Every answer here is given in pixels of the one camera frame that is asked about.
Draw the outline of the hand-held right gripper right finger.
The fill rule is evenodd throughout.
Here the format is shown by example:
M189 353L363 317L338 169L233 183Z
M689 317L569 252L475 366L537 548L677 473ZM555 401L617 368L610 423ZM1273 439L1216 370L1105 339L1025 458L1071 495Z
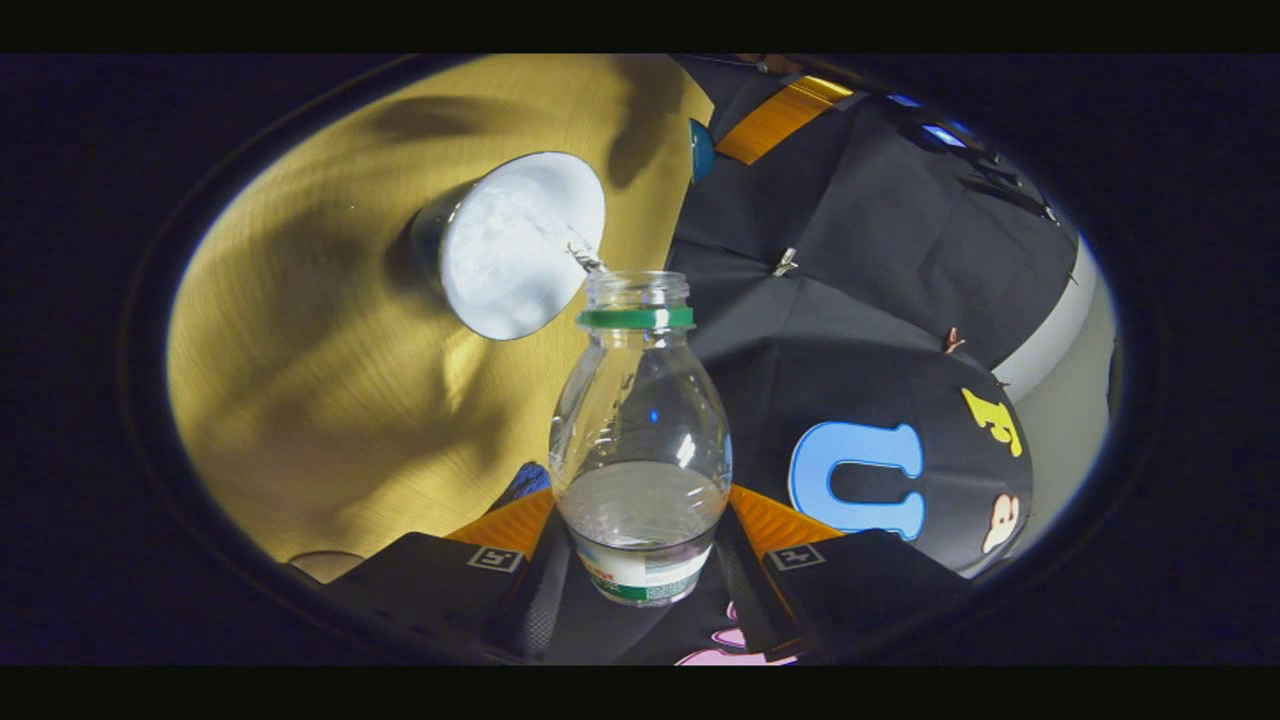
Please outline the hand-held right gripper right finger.
M977 589L893 533L845 534L740 486L716 547L745 650L767 661L882 657Z

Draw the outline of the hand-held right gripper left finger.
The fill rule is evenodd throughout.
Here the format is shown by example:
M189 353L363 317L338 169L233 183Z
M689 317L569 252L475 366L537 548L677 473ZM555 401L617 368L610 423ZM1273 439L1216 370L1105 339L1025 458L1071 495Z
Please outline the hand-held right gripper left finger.
M570 543L550 489L449 536L410 532L321 596L421 651L461 662L540 664L554 635Z

